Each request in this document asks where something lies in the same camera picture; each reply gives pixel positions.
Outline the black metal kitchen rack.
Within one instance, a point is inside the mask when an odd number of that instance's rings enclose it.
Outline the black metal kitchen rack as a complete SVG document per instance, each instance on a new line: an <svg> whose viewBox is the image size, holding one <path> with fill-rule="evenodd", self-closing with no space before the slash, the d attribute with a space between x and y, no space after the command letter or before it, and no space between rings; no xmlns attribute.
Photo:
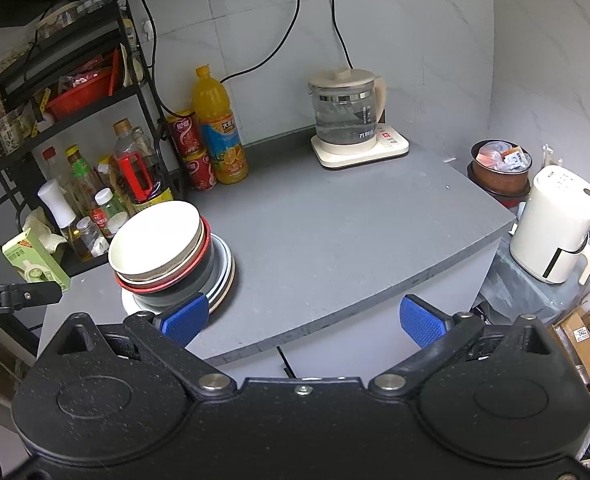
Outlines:
<svg viewBox="0 0 590 480"><path fill-rule="evenodd" d="M18 58L0 74L1 99L12 104L30 104L39 119L49 115L54 124L28 139L8 154L0 152L0 206L15 210L15 226L26 207L38 204L37 188L44 175L32 155L34 148L86 118L135 96L149 127L153 148L173 195L183 192L182 170L170 170L161 152L161 142L173 142L166 120L168 110L157 93L153 64L146 61L140 42L131 44L125 21L132 18L128 0L109 0L72 24L59 30ZM34 92L52 88L59 78L86 66L100 54L112 55L112 63L84 84L58 93L48 102L37 102Z"/></svg>

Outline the red drink can lower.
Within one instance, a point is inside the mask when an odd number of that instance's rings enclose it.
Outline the red drink can lower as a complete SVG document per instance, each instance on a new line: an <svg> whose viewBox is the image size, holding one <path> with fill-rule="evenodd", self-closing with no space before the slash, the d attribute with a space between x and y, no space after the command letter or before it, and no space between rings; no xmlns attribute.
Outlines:
<svg viewBox="0 0 590 480"><path fill-rule="evenodd" d="M207 191L218 183L207 149L189 154L183 159L189 180L196 191Z"/></svg>

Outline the red handled oil jug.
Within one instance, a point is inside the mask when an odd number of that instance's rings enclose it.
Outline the red handled oil jug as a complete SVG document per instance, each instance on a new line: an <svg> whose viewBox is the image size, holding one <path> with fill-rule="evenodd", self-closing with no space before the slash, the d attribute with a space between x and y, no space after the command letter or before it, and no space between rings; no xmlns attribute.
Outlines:
<svg viewBox="0 0 590 480"><path fill-rule="evenodd" d="M143 130L127 118L115 122L113 129L117 137L113 156L135 210L173 200L161 163Z"/></svg>

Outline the green carton box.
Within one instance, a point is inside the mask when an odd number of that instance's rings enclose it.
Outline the green carton box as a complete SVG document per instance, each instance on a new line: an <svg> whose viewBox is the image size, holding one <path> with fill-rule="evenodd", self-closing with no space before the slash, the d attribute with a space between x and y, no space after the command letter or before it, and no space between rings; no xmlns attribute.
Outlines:
<svg viewBox="0 0 590 480"><path fill-rule="evenodd" d="M33 229L11 238L1 248L2 253L26 283L54 282L62 292L70 289L71 278L48 253Z"/></svg>

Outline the orange juice bottle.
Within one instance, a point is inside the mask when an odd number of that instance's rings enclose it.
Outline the orange juice bottle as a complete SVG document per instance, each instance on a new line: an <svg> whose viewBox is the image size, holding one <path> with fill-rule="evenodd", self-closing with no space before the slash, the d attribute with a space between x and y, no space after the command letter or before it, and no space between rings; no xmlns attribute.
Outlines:
<svg viewBox="0 0 590 480"><path fill-rule="evenodd" d="M248 164L229 94L223 84L211 76L208 65L199 66L195 74L192 105L216 178L223 184L239 183L248 175Z"/></svg>

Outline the white cap spray bottle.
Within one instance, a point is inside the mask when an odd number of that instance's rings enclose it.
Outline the white cap spray bottle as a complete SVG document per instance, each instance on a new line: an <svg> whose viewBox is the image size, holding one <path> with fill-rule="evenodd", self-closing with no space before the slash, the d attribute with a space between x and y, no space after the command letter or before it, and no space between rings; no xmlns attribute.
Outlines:
<svg viewBox="0 0 590 480"><path fill-rule="evenodd" d="M51 179L42 185L38 190L38 197L51 211L60 229L67 228L71 224L76 226L77 216L64 197L58 181Z"/></svg>

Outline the green cap condiment bottle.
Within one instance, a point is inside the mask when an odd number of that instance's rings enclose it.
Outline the green cap condiment bottle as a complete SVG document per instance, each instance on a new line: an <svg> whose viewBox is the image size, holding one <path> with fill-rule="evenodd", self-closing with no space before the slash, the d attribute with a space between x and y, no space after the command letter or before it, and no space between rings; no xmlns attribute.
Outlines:
<svg viewBox="0 0 590 480"><path fill-rule="evenodd" d="M88 162L82 156L77 144L71 145L66 149L66 158L71 167L74 182L78 188L80 196L82 196L82 203L87 210L94 210L98 208L98 204L94 197L97 192L103 188L103 184Z"/></svg>

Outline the red plastic basket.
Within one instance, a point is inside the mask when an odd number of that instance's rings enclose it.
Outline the red plastic basket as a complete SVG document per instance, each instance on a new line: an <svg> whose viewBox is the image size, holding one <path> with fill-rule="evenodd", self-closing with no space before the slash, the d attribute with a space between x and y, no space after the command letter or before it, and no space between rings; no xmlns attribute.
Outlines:
<svg viewBox="0 0 590 480"><path fill-rule="evenodd" d="M120 86L122 55L114 49L98 54L70 74L60 76L56 92L46 104L46 112L54 120L62 120L108 96Z"/></svg>

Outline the brown pot with packets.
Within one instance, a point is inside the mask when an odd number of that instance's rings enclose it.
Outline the brown pot with packets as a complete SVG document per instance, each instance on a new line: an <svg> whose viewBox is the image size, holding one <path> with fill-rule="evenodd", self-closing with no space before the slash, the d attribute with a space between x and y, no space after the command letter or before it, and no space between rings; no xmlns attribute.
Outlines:
<svg viewBox="0 0 590 480"><path fill-rule="evenodd" d="M517 206L530 191L532 157L521 146L502 140L484 140L470 149L467 175L506 208Z"/></svg>

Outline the white air fryer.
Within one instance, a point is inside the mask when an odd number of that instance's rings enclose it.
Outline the white air fryer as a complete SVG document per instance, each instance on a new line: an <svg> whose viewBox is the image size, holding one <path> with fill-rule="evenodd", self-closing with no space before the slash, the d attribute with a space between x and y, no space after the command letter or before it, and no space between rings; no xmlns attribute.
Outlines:
<svg viewBox="0 0 590 480"><path fill-rule="evenodd" d="M590 183L572 171L550 165L541 169L510 242L512 258L546 284L565 283L580 259L578 284L590 278Z"/></svg>

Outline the white sweet bakery plate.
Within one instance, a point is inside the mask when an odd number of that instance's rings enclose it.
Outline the white sweet bakery plate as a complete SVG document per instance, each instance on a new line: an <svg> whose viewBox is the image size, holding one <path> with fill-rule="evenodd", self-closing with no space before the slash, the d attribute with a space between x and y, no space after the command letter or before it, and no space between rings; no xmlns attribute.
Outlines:
<svg viewBox="0 0 590 480"><path fill-rule="evenodd" d="M209 248L196 268L176 284L161 290L143 294L120 289L122 306L128 314L140 310L161 313L196 295L206 298L208 312L213 313L225 300L235 279L235 260L229 245L218 235L210 237Z"/></svg>

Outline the glass electric kettle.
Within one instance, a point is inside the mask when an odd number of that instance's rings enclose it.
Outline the glass electric kettle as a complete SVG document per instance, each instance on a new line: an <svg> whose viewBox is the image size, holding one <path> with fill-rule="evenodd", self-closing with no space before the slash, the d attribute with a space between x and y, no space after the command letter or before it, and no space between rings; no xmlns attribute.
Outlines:
<svg viewBox="0 0 590 480"><path fill-rule="evenodd" d="M308 81L317 137L334 146L372 143L387 84L369 70L325 70Z"/></svg>

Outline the small white label jar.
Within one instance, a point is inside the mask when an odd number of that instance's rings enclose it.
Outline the small white label jar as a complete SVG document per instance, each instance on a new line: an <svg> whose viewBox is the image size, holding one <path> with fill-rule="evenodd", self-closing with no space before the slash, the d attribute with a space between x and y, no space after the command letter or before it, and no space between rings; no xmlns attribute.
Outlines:
<svg viewBox="0 0 590 480"><path fill-rule="evenodd" d="M120 201L110 188L102 188L94 196L94 200L100 207L105 218L104 229L108 232L108 237L113 238L128 221L129 214L125 207L120 205Z"/></svg>

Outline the pale green bowl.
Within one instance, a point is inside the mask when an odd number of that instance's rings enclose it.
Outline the pale green bowl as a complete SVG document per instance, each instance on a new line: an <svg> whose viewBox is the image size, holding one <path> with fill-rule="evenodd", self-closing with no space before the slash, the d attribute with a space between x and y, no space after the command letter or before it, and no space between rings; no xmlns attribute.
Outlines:
<svg viewBox="0 0 590 480"><path fill-rule="evenodd" d="M202 232L196 206L182 200L155 204L118 230L110 245L109 264L125 278L154 278L187 258Z"/></svg>
<svg viewBox="0 0 590 480"><path fill-rule="evenodd" d="M168 271L159 278L142 282L129 281L128 278L124 278L123 275L115 272L114 278L116 283L128 290L144 290L145 292L157 292L165 286L175 284L181 278L188 275L202 260L205 252L207 252L210 234L211 229L208 221L202 217L199 219L199 239L197 240L196 248L193 248L190 254L175 269Z"/></svg>

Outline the small clear spice jar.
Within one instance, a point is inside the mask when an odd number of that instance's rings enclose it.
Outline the small clear spice jar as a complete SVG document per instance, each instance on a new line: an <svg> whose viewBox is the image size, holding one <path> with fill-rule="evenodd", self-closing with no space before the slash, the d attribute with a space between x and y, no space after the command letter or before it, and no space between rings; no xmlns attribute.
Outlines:
<svg viewBox="0 0 590 480"><path fill-rule="evenodd" d="M76 228L92 257L100 257L108 252L109 242L89 217L81 218L77 222Z"/></svg>

